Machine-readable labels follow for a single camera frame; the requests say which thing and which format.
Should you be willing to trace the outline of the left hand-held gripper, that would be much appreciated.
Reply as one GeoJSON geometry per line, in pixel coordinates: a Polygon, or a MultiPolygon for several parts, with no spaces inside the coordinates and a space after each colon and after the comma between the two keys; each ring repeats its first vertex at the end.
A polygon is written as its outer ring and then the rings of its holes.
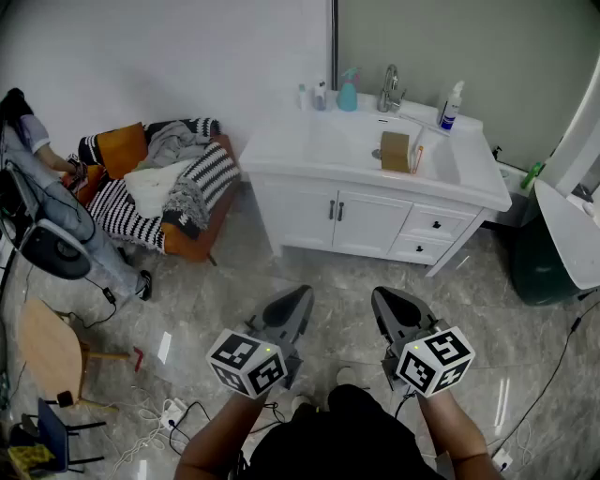
{"type": "Polygon", "coordinates": [[[278,385],[290,389],[303,361],[284,338],[306,332],[313,305],[313,289],[302,284],[275,293],[257,307],[255,323],[270,327],[270,337],[265,331],[224,329],[205,356],[218,381],[248,398],[259,398],[278,385]]]}

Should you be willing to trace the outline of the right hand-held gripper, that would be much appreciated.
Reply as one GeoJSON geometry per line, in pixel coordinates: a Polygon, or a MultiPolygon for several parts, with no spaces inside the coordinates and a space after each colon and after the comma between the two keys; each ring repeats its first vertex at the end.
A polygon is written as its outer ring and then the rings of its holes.
{"type": "Polygon", "coordinates": [[[420,298],[398,289],[376,287],[373,313],[389,344],[382,360],[392,389],[407,384],[424,398],[459,383],[474,359],[474,349],[457,327],[440,329],[434,313],[420,298]],[[406,328],[416,329],[406,336],[406,328]]]}

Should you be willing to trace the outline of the teal spray bottle pink trigger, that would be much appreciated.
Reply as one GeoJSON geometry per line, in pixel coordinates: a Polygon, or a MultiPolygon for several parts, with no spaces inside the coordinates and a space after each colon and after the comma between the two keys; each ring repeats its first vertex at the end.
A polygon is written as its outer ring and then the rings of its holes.
{"type": "Polygon", "coordinates": [[[354,112],[357,110],[358,97],[356,83],[359,72],[359,67],[351,67],[341,75],[342,84],[337,93],[337,107],[344,112],[354,112]]]}

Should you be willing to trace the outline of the person's left forearm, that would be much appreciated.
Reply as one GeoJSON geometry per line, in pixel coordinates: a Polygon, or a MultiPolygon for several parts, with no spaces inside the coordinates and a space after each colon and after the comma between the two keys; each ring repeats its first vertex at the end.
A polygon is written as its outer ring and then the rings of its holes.
{"type": "Polygon", "coordinates": [[[173,480],[227,480],[268,398],[233,393],[208,424],[191,438],[173,480]]]}

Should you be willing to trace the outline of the person's right forearm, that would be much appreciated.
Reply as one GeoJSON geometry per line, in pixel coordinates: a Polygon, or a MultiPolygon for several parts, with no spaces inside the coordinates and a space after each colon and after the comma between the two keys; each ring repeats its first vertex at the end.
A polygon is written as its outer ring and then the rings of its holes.
{"type": "Polygon", "coordinates": [[[483,434],[449,390],[417,399],[436,454],[448,454],[456,480],[503,480],[483,434]]]}

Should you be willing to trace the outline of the white sink vanity cabinet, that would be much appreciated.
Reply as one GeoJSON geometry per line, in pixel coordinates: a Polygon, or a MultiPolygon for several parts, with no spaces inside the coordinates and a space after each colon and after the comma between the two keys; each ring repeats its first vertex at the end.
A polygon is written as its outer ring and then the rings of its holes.
{"type": "Polygon", "coordinates": [[[450,139],[421,157],[411,173],[420,127],[399,113],[435,125],[434,108],[404,102],[379,112],[360,95],[344,112],[336,93],[324,112],[291,109],[267,116],[241,157],[271,249],[309,248],[405,263],[439,272],[495,212],[511,206],[479,120],[460,116],[450,139]],[[382,169],[384,131],[409,139],[409,173],[382,169]]]}

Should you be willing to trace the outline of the person's black trousers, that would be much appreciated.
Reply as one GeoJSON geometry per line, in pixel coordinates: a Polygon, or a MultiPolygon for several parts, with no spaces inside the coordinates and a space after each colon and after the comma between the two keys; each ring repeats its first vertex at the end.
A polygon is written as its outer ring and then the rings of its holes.
{"type": "Polygon", "coordinates": [[[273,427],[241,480],[445,480],[422,458],[413,433],[371,394],[333,389],[328,410],[306,406],[273,427]]]}

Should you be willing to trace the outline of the grey black knitted cloth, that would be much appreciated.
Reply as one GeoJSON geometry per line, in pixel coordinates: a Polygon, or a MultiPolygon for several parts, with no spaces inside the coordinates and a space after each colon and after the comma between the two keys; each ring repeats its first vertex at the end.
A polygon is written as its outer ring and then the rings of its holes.
{"type": "Polygon", "coordinates": [[[210,213],[197,183],[180,176],[167,195],[162,222],[173,225],[192,240],[208,228],[210,213]]]}

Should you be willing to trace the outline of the white power strip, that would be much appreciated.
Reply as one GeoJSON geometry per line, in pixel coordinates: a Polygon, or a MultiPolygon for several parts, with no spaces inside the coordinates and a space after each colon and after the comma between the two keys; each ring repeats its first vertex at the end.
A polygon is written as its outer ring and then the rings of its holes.
{"type": "Polygon", "coordinates": [[[161,425],[172,430],[173,426],[182,419],[187,408],[187,404],[178,397],[166,399],[160,416],[161,425]]]}

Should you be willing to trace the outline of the brown cardboard box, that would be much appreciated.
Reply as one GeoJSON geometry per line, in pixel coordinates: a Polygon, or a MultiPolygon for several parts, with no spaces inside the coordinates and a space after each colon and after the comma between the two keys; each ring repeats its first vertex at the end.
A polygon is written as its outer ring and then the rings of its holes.
{"type": "Polygon", "coordinates": [[[406,134],[384,131],[380,156],[382,169],[396,173],[409,173],[409,139],[406,134]]]}

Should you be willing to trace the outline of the dark green bin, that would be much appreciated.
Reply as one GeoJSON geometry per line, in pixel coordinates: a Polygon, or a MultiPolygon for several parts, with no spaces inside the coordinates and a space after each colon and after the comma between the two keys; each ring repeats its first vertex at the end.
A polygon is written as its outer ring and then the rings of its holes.
{"type": "Polygon", "coordinates": [[[537,180],[509,255],[510,278],[529,306],[600,289],[600,211],[537,180]]]}

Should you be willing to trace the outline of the white cloth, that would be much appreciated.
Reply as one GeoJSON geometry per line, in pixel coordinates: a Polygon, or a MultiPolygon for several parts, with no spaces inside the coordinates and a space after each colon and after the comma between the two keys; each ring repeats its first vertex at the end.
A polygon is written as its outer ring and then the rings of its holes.
{"type": "Polygon", "coordinates": [[[137,213],[143,218],[161,217],[170,190],[178,176],[191,163],[189,159],[162,168],[148,168],[125,174],[126,190],[135,203],[137,213]]]}

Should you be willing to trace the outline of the white squeegee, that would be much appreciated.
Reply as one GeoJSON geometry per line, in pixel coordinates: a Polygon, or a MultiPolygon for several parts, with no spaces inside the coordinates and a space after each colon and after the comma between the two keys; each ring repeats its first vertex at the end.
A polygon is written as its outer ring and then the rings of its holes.
{"type": "Polygon", "coordinates": [[[412,157],[414,160],[420,159],[425,153],[430,153],[442,142],[450,139],[450,133],[443,130],[435,125],[407,115],[405,113],[399,113],[397,115],[400,119],[410,121],[420,127],[419,133],[416,135],[416,140],[412,146],[412,157]]]}

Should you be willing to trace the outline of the grey garment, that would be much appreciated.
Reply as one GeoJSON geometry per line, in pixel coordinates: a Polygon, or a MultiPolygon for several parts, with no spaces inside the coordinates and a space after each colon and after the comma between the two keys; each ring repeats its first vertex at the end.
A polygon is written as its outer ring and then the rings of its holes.
{"type": "Polygon", "coordinates": [[[147,156],[136,171],[158,169],[201,157],[210,143],[211,133],[200,121],[174,120],[144,127],[147,156]]]}

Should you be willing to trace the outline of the chrome faucet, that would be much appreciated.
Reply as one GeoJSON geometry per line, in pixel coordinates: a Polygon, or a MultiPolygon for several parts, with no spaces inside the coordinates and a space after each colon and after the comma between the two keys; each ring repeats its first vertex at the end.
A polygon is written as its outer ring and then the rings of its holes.
{"type": "Polygon", "coordinates": [[[397,112],[400,109],[404,93],[398,98],[393,97],[393,93],[398,90],[398,82],[398,67],[390,64],[385,71],[383,86],[377,101],[377,110],[380,113],[397,112]]]}

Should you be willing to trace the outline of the orange cushion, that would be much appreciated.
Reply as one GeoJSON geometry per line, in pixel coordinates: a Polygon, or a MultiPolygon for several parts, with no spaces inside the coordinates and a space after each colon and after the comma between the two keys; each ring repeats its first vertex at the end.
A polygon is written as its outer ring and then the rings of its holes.
{"type": "Polygon", "coordinates": [[[97,136],[97,145],[103,165],[113,180],[123,179],[148,153],[142,123],[101,133],[97,136]]]}

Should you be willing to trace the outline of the black white round device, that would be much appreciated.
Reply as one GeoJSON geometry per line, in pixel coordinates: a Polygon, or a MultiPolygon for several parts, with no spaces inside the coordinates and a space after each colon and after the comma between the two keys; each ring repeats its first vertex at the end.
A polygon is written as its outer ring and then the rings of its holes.
{"type": "Polygon", "coordinates": [[[84,278],[92,269],[92,258],[81,242],[46,218],[25,232],[19,252],[37,268],[65,280],[84,278]]]}

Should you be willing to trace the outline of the round wooden table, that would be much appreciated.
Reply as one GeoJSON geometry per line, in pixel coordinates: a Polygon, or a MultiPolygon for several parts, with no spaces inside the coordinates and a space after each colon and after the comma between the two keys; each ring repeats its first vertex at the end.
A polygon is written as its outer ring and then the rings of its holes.
{"type": "Polygon", "coordinates": [[[18,347],[25,366],[46,399],[69,390],[73,406],[96,407],[116,412],[113,404],[98,403],[83,397],[87,363],[91,359],[127,360],[127,352],[94,352],[81,341],[64,318],[38,298],[24,304],[18,325],[18,347]]]}

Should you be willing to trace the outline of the dark blue chair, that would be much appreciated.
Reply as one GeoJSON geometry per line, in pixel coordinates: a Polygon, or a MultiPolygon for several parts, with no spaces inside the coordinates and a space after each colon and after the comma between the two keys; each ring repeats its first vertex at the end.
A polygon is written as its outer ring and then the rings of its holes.
{"type": "Polygon", "coordinates": [[[81,431],[100,428],[105,422],[95,422],[81,425],[65,424],[52,407],[53,403],[42,398],[37,400],[37,415],[25,415],[22,418],[22,426],[26,420],[34,419],[36,433],[33,439],[38,444],[46,447],[52,457],[42,461],[30,470],[31,476],[42,477],[56,473],[84,473],[84,465],[100,462],[104,456],[72,458],[70,455],[69,441],[72,437],[78,437],[81,431]]]}

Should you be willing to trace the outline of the yellow cloth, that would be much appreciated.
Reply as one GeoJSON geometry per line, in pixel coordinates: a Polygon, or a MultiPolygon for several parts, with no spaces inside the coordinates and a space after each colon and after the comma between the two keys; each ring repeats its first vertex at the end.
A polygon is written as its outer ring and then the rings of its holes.
{"type": "Polygon", "coordinates": [[[24,480],[32,480],[30,472],[42,464],[55,460],[55,455],[43,444],[9,447],[8,455],[24,480]]]}

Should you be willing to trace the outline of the black vertical wall strip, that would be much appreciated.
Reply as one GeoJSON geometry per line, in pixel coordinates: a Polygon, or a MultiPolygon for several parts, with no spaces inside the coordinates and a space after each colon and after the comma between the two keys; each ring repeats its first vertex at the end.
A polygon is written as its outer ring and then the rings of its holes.
{"type": "Polygon", "coordinates": [[[338,89],[338,0],[330,4],[330,87],[338,89]]]}

